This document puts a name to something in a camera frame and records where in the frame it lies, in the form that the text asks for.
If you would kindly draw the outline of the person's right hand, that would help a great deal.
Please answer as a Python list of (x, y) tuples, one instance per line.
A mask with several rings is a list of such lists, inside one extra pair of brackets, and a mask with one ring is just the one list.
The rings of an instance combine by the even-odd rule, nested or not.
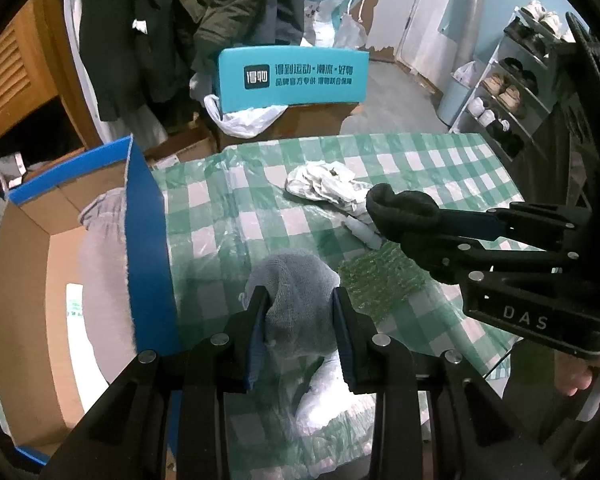
[(559, 351), (554, 352), (555, 386), (565, 396), (586, 390), (593, 381), (594, 368), (600, 368), (600, 358), (585, 361)]

